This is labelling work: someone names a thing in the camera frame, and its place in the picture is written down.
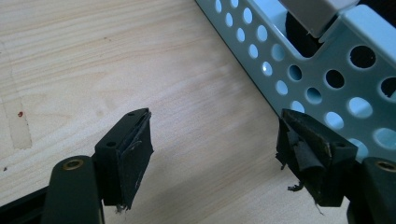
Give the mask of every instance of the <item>wooden desk surface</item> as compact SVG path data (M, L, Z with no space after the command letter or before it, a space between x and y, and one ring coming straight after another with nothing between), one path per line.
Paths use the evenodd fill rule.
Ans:
M347 222L287 191L276 114L192 0L1 1L0 78L0 205L149 107L155 152L106 223Z

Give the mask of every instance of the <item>perforated metal panel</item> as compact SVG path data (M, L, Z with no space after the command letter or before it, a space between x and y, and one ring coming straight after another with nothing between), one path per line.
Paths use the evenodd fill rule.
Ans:
M396 93L384 91L396 89L396 31L370 8L340 12L323 46L304 58L285 37L278 1L197 3L277 114L309 114L359 147L357 161L396 161ZM356 63L357 49L374 63Z

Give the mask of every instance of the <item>light wood grain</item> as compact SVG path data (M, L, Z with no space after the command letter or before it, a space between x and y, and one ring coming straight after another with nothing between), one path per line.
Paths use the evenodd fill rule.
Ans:
M149 107L155 152L132 210L106 223L346 223L347 203L323 216L286 191L277 117L194 1L1 1L0 41L0 204ZM30 148L11 137L16 101Z

